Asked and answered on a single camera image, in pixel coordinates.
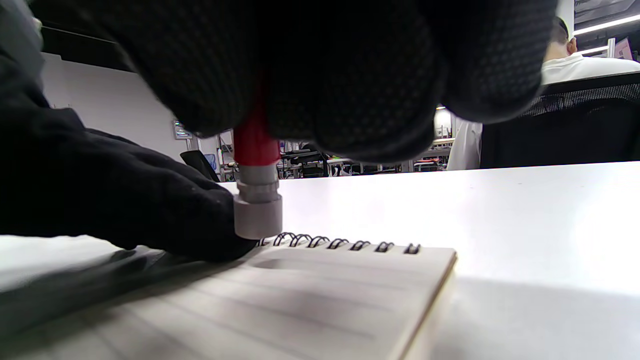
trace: textured black glove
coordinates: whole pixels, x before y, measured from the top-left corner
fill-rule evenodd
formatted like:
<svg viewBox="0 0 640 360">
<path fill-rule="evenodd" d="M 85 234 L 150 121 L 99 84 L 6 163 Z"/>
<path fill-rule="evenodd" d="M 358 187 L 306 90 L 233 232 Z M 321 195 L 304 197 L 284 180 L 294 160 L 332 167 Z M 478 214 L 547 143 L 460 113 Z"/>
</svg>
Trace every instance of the textured black glove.
<svg viewBox="0 0 640 360">
<path fill-rule="evenodd" d="M 0 233 L 88 234 L 208 261 L 246 254 L 231 194 L 195 169 L 123 138 L 86 130 L 71 109 L 0 58 Z"/>
<path fill-rule="evenodd" d="M 189 130 L 212 136 L 236 127 L 262 86 L 275 138 L 372 162 L 429 147 L 438 104 L 477 122 L 523 111 L 540 86 L 557 5 L 61 1 L 119 43 Z"/>
</svg>

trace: fluorescent light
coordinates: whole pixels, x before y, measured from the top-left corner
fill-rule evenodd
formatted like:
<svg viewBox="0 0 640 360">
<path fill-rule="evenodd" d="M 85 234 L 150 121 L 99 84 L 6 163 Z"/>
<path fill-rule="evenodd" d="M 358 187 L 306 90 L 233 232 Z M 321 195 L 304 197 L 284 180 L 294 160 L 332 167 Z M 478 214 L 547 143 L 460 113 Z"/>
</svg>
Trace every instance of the fluorescent light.
<svg viewBox="0 0 640 360">
<path fill-rule="evenodd" d="M 626 24 L 628 22 L 633 22 L 633 21 L 637 21 L 637 20 L 640 20 L 640 15 L 634 15 L 634 16 L 631 16 L 631 17 L 625 17 L 624 19 L 605 22 L 604 24 L 591 26 L 590 28 L 584 28 L 584 29 L 576 30 L 576 31 L 573 32 L 573 35 L 580 35 L 580 34 L 590 33 L 592 31 L 606 29 L 606 28 L 610 28 L 612 26 L 622 25 L 622 24 Z"/>
<path fill-rule="evenodd" d="M 609 48 L 608 46 L 594 47 L 593 49 L 578 51 L 576 54 L 584 55 L 584 54 L 597 53 L 599 51 L 605 51 L 608 48 Z"/>
</svg>

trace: spiral notebook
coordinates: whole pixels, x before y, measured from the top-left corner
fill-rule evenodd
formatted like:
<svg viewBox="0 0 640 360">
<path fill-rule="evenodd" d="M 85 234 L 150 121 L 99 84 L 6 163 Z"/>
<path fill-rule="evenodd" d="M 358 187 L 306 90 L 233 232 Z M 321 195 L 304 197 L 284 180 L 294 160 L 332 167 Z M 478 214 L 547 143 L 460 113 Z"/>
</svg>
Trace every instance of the spiral notebook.
<svg viewBox="0 0 640 360">
<path fill-rule="evenodd" d="M 284 233 L 19 334 L 0 359 L 426 359 L 455 262 L 452 249 Z"/>
</svg>

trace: white shirt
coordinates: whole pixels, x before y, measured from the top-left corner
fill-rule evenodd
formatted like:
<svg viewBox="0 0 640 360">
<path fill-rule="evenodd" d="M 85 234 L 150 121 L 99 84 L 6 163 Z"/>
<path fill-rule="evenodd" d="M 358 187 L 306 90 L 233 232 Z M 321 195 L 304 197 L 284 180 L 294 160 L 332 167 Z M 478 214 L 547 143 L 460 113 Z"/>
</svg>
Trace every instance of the white shirt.
<svg viewBox="0 0 640 360">
<path fill-rule="evenodd" d="M 542 64 L 543 84 L 561 83 L 640 71 L 640 63 L 613 58 L 585 58 L 573 54 L 563 59 L 545 61 Z M 480 167 L 480 138 L 482 124 L 462 121 L 451 147 L 447 170 L 470 170 Z"/>
</svg>

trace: white cap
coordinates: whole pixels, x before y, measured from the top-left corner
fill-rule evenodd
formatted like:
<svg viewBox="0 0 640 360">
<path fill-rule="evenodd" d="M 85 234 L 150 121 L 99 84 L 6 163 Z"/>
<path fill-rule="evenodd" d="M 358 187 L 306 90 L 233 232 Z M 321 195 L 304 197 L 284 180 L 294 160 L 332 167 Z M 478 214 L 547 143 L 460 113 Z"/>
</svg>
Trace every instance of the white cap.
<svg viewBox="0 0 640 360">
<path fill-rule="evenodd" d="M 244 239 L 260 240 L 282 232 L 282 196 L 260 204 L 250 204 L 234 196 L 236 234 Z"/>
</svg>

